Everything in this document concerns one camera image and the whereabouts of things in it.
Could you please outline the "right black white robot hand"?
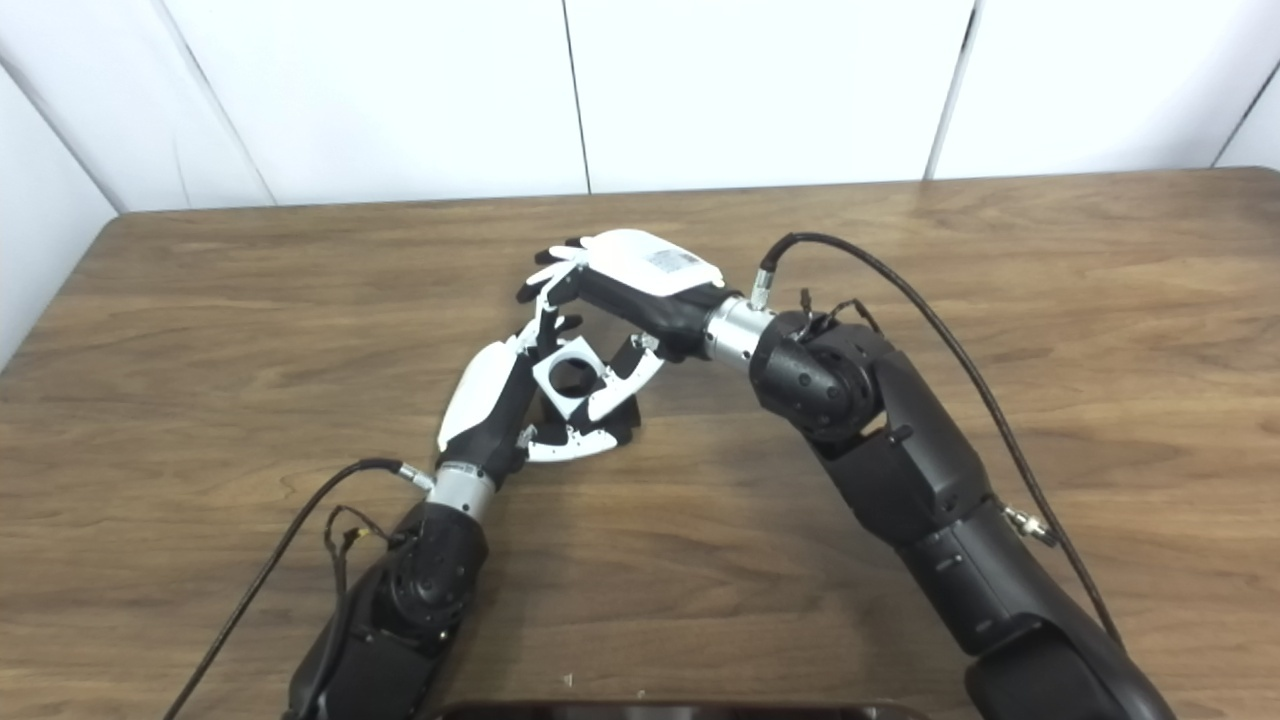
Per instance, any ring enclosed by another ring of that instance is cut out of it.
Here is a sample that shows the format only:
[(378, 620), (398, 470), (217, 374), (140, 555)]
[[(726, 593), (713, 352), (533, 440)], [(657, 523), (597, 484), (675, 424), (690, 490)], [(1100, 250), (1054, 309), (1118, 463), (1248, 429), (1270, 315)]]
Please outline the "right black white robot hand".
[(540, 266), (516, 292), (535, 304), (535, 345), (559, 310), (581, 300), (635, 328), (596, 372), (590, 395), (562, 414), (579, 432), (600, 425), (634, 397), (666, 363), (707, 360), (707, 325), (714, 310), (736, 297), (721, 269), (645, 231), (614, 229), (568, 240), (540, 251)]

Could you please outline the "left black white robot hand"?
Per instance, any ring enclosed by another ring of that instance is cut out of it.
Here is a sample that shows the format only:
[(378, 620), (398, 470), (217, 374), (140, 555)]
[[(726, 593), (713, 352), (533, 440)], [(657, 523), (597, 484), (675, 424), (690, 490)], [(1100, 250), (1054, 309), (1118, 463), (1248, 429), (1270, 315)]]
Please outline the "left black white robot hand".
[(534, 375), (541, 322), (481, 348), (465, 368), (436, 436), (435, 468), (470, 468), (500, 487), (527, 462), (572, 462), (625, 447), (641, 425), (626, 398), (599, 421), (575, 425), (543, 396)]

